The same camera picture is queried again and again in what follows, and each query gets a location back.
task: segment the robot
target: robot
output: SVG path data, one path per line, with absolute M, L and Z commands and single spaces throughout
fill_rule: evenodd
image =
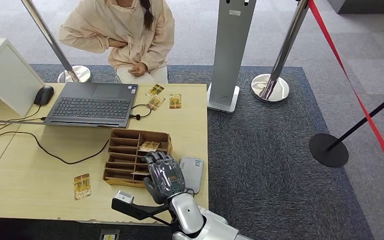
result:
M 142 158 L 148 164 L 150 177 L 144 179 L 147 191 L 161 206 L 143 206 L 133 203 L 134 196 L 118 191 L 111 208 L 138 220 L 152 218 L 171 227 L 172 240 L 252 240 L 239 234 L 228 221 L 196 204 L 185 192 L 185 179 L 179 163 L 163 152 L 149 152 Z M 155 217 L 169 211 L 168 223 Z

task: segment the black stanchion base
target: black stanchion base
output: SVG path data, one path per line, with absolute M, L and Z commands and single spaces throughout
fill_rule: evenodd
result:
M 326 133 L 318 133 L 312 136 L 309 143 L 311 154 L 317 161 L 328 167 L 338 168 L 344 166 L 348 162 L 349 155 L 347 147 L 342 142 L 332 150 L 326 150 L 336 140 L 338 140 L 336 137 Z

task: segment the dark blue carpet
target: dark blue carpet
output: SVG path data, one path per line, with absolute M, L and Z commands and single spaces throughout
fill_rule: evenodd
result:
M 34 64 L 45 82 L 60 65 Z M 93 82 L 115 82 L 110 66 L 88 66 Z M 211 66 L 169 66 L 170 83 L 206 83 Z M 250 93 L 250 81 L 271 67 L 242 67 L 234 114 L 208 111 L 210 210 L 253 239 L 371 240 L 372 233 L 345 170 L 313 159 L 308 142 L 328 129 L 301 67 L 285 67 L 291 92 L 279 104 Z M 114 226 L 33 221 L 35 239 L 96 240 Z M 123 240 L 171 239 L 165 227 L 121 226 Z

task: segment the braided hair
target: braided hair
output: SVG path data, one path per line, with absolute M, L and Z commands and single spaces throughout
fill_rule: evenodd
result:
M 140 5 L 142 5 L 142 7 L 146 10 L 143 24 L 145 25 L 145 28 L 147 30 L 150 30 L 151 25 L 154 21 L 154 16 L 150 12 L 150 8 L 151 8 L 150 0 L 140 0 Z

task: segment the red barrier tape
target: red barrier tape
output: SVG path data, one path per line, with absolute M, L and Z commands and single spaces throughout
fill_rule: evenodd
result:
M 351 85 L 352 91 L 354 92 L 355 96 L 357 97 L 358 104 L 360 104 L 361 109 L 363 110 L 363 113 L 365 117 L 367 118 L 368 124 L 370 125 L 371 129 L 373 130 L 374 135 L 377 138 L 377 141 L 380 144 L 380 148 L 383 151 L 384 154 L 384 139 L 381 136 L 381 133 L 378 131 L 376 128 L 375 123 L 373 122 L 372 118 L 370 117 L 369 113 L 367 112 L 366 108 L 364 107 L 359 95 L 357 94 L 356 90 L 354 89 L 353 84 L 350 81 L 350 78 L 348 77 L 347 72 L 345 71 L 344 65 L 341 61 L 341 58 L 339 57 L 338 51 L 334 45 L 334 42 L 332 41 L 331 36 L 329 35 L 328 30 L 326 29 L 325 23 L 323 22 L 322 16 L 320 16 L 319 11 L 317 10 L 316 4 L 314 3 L 314 0 L 309 0 L 308 1 L 308 7 L 310 8 L 312 14 L 314 15 L 315 20 L 318 23 L 318 26 L 320 27 L 321 31 L 323 32 L 324 37 L 327 40 L 327 43 L 329 44 L 330 48 L 333 51 L 333 54 L 336 57 L 336 60 L 338 61 L 340 67 L 343 70 L 343 73 L 345 74 L 346 78 L 348 79 L 349 84 Z

